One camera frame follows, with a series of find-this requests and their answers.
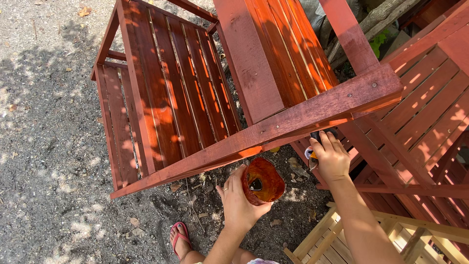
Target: green plant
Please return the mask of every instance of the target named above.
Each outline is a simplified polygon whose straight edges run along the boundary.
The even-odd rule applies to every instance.
[[[371,49],[375,53],[375,56],[379,58],[379,46],[384,43],[386,39],[386,34],[389,33],[389,30],[385,29],[379,35],[377,35],[372,42],[370,42]]]

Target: right hand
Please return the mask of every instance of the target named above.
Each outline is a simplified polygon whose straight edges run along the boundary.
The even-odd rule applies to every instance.
[[[339,140],[331,132],[319,131],[322,145],[314,138],[310,138],[319,164],[318,170],[324,180],[330,184],[341,179],[349,179],[350,156]]]

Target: wooden bench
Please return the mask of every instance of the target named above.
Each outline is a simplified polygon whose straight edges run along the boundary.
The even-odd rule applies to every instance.
[[[321,4],[356,58],[353,67],[373,68],[343,84],[298,0],[215,0],[219,17],[187,0],[170,1],[212,25],[206,30],[141,0],[117,0],[93,68],[111,198],[232,163],[400,99],[397,75],[379,64],[343,0]],[[119,26],[124,54],[109,50]],[[215,32],[249,125],[244,130]]]
[[[335,203],[306,238],[291,252],[284,248],[294,264],[353,264],[342,222]],[[427,221],[372,211],[376,220],[401,254],[406,264],[469,263],[451,243],[469,243],[469,230]],[[435,244],[443,254],[435,251]]]

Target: sandy ground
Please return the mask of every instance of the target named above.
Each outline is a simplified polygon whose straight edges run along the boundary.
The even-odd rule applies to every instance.
[[[80,18],[80,3],[92,8],[90,15]],[[214,12],[211,0],[195,3]],[[188,178],[190,195],[181,180],[174,193],[168,184],[109,198],[106,140],[97,122],[96,83],[89,76],[113,4],[0,1],[0,263],[177,263],[168,240],[174,222],[188,224],[195,249],[204,254],[223,228],[221,201],[210,186],[224,182],[245,160]],[[200,21],[168,2],[154,4]],[[119,41],[113,49],[122,50]],[[299,157],[290,146],[261,156],[275,164],[287,189],[242,247],[289,263],[282,245],[296,248],[327,210],[330,193],[318,191],[314,177],[292,180],[286,160]],[[203,229],[189,199],[195,199],[197,213],[208,214],[201,218]],[[316,220],[309,222],[314,212]],[[144,235],[118,237],[135,228],[131,217]],[[271,226],[275,219],[281,224]]]

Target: flip flop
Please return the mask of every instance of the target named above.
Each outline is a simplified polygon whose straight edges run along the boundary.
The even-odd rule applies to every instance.
[[[173,225],[173,227],[171,227],[171,230],[169,231],[169,233],[171,233],[171,231],[175,228],[177,228],[177,225],[181,224],[182,227],[184,227],[184,231],[186,232],[187,236],[189,236],[189,232],[187,232],[187,227],[186,225],[183,223],[183,222],[177,222],[176,224]],[[174,240],[173,240],[173,250],[174,250],[174,254],[176,254],[176,256],[178,257],[179,260],[181,260],[181,258],[179,257],[179,255],[176,253],[176,249],[175,249],[175,245],[176,245],[176,242],[179,238],[182,238],[184,239],[187,243],[189,243],[189,246],[190,246],[190,250],[192,250],[192,244],[190,243],[190,240],[189,240],[189,237],[187,237],[181,233],[178,233]]]

